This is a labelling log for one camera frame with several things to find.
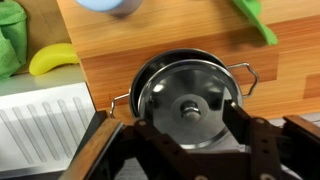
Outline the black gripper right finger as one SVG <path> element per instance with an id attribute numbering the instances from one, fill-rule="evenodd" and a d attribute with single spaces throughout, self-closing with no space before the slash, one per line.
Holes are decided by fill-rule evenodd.
<path id="1" fill-rule="evenodd" d="M 280 180 L 281 164 L 271 125 L 262 118 L 249 116 L 232 100 L 224 101 L 223 122 L 239 144 L 249 147 L 250 178 Z"/>

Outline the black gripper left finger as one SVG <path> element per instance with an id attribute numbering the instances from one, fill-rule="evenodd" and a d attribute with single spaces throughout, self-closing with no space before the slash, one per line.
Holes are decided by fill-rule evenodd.
<path id="1" fill-rule="evenodd" d="M 207 173 L 168 134 L 161 134 L 147 120 L 136 121 L 134 129 L 163 161 L 163 168 L 169 178 L 207 180 Z"/>

